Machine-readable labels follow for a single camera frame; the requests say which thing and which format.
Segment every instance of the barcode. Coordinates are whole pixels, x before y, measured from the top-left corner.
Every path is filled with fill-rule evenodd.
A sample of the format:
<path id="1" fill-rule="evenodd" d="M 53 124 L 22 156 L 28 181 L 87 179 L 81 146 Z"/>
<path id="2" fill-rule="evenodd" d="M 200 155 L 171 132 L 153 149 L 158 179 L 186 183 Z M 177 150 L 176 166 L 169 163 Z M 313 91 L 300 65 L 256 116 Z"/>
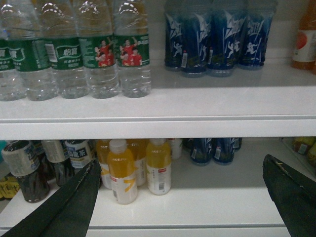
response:
<path id="1" fill-rule="evenodd" d="M 57 63 L 57 56 L 55 53 L 54 45 L 50 43 L 46 43 L 45 48 L 46 48 L 50 62 Z"/>
<path id="2" fill-rule="evenodd" d="M 215 158 L 219 159 L 220 155 L 221 155 L 221 149 L 216 149 Z"/>
<path id="3" fill-rule="evenodd" d="M 164 183 L 159 183 L 159 190 L 164 190 Z"/>
<path id="4" fill-rule="evenodd" d="M 213 57 L 213 49 L 209 50 L 209 57 L 208 57 L 208 62 L 207 64 L 211 64 L 212 62 L 212 57 Z"/>
<path id="5" fill-rule="evenodd" d="M 187 60 L 188 60 L 188 54 L 187 53 L 183 53 L 181 68 L 185 68 L 187 66 Z"/>

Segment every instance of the orange juice bottle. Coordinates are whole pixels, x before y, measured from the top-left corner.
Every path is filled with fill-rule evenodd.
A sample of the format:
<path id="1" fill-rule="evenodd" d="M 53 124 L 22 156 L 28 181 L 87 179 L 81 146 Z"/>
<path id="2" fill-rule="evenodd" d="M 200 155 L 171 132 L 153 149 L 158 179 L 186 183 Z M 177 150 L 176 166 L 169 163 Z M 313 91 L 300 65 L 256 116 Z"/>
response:
<path id="1" fill-rule="evenodd" d="M 137 197 L 136 172 L 133 154 L 125 139 L 110 141 L 108 165 L 113 194 L 118 203 L 129 204 Z"/>
<path id="2" fill-rule="evenodd" d="M 103 185 L 111 189 L 111 176 L 108 166 L 108 154 L 110 152 L 110 140 L 98 140 L 96 143 L 96 151 L 101 166 L 101 178 Z"/>
<path id="3" fill-rule="evenodd" d="M 316 61 L 316 0 L 310 0 L 302 17 L 292 58 L 292 67 L 311 70 Z"/>
<path id="4" fill-rule="evenodd" d="M 150 139 L 146 148 L 149 190 L 164 195 L 171 188 L 171 150 L 166 139 Z"/>
<path id="5" fill-rule="evenodd" d="M 132 151 L 135 161 L 137 186 L 143 185 L 146 175 L 146 140 L 127 139 L 127 147 Z"/>

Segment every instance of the water bottle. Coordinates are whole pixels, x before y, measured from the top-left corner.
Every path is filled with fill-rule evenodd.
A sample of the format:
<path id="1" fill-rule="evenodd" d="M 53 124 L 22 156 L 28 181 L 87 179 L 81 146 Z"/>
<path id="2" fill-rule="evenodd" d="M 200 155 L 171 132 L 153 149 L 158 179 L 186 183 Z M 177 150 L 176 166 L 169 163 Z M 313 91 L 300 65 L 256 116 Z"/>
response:
<path id="1" fill-rule="evenodd" d="M 24 98 L 26 90 L 14 68 L 6 38 L 4 29 L 0 27 L 0 100 L 12 101 Z"/>
<path id="2" fill-rule="evenodd" d="M 83 65 L 92 97 L 119 94 L 111 16 L 105 0 L 74 0 Z"/>
<path id="3" fill-rule="evenodd" d="M 211 1 L 184 0 L 182 12 L 183 76 L 197 78 L 206 72 L 207 42 L 211 28 Z"/>
<path id="4" fill-rule="evenodd" d="M 142 0 L 114 0 L 115 57 L 122 93 L 139 98 L 151 91 L 147 13 Z"/>
<path id="5" fill-rule="evenodd" d="M 43 101 L 57 96 L 38 15 L 30 0 L 6 0 L 1 9 L 13 64 L 22 78 L 27 97 Z"/>
<path id="6" fill-rule="evenodd" d="M 164 5 L 165 58 L 164 65 L 169 71 L 179 71 L 182 59 L 182 0 L 167 0 Z"/>
<path id="7" fill-rule="evenodd" d="M 83 68 L 75 15 L 69 0 L 38 0 L 45 47 L 63 98 L 89 93 Z"/>

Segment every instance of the white label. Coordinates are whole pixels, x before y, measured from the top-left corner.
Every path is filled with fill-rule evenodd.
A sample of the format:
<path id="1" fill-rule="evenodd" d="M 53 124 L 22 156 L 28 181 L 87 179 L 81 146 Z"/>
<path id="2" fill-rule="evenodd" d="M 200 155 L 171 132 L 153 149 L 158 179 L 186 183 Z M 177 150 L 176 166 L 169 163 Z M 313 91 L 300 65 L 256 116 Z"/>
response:
<path id="1" fill-rule="evenodd" d="M 94 154 L 92 154 L 87 140 L 80 144 L 69 144 L 66 142 L 66 146 L 73 168 L 84 168 L 86 164 L 94 159 Z"/>
<path id="2" fill-rule="evenodd" d="M 181 67 L 185 68 L 187 66 L 187 61 L 188 61 L 188 54 L 183 53 L 182 55 L 182 62 L 181 62 Z"/>
<path id="3" fill-rule="evenodd" d="M 102 178 L 103 185 L 108 189 L 112 189 L 109 166 L 107 164 L 103 164 L 103 163 L 100 163 L 100 166 L 101 166 L 101 178 Z"/>
<path id="4" fill-rule="evenodd" d="M 15 177 L 29 175 L 40 165 L 35 148 L 31 143 L 13 152 L 2 150 L 2 156 Z"/>
<path id="5" fill-rule="evenodd" d="M 166 194 L 171 188 L 171 164 L 161 169 L 147 165 L 147 179 L 148 188 L 153 194 Z"/>
<path id="6" fill-rule="evenodd" d="M 298 150 L 298 153 L 305 154 L 306 150 L 307 150 L 307 145 L 301 144 L 300 149 Z"/>
<path id="7" fill-rule="evenodd" d="M 171 148 L 171 158 L 178 159 L 182 153 L 182 139 L 181 138 L 169 138 L 169 146 Z"/>
<path id="8" fill-rule="evenodd" d="M 146 158 L 135 161 L 137 186 L 141 186 L 146 182 Z"/>
<path id="9" fill-rule="evenodd" d="M 299 31 L 293 60 L 313 62 L 316 60 L 316 31 Z"/>
<path id="10" fill-rule="evenodd" d="M 120 204 L 129 204 L 137 197 L 136 172 L 125 178 L 111 176 L 111 185 L 115 198 Z"/>

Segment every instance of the blue bottle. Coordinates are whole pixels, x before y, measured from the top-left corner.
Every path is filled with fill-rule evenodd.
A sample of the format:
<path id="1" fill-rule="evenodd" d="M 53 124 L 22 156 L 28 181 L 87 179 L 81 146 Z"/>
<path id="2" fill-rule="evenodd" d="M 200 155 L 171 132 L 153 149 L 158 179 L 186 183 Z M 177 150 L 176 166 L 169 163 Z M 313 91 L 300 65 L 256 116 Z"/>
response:
<path id="1" fill-rule="evenodd" d="M 266 59 L 267 42 L 273 15 L 277 10 L 275 0 L 249 0 L 243 47 L 238 66 L 246 70 L 259 70 Z"/>
<path id="2" fill-rule="evenodd" d="M 241 31 L 246 20 L 245 0 L 215 0 L 209 41 L 208 74 L 228 77 L 240 53 Z"/>
<path id="3" fill-rule="evenodd" d="M 181 16 L 183 31 L 181 71 L 185 77 L 202 77 L 206 72 L 211 1 L 184 0 Z"/>
<path id="4" fill-rule="evenodd" d="M 199 166 L 209 164 L 212 158 L 212 138 L 194 138 L 190 158 Z"/>
<path id="5" fill-rule="evenodd" d="M 215 138 L 213 143 L 214 161 L 221 165 L 232 163 L 234 159 L 235 138 Z"/>
<path id="6" fill-rule="evenodd" d="M 179 71 L 182 60 L 182 0 L 167 0 L 164 6 L 165 58 L 164 64 L 169 71 Z"/>

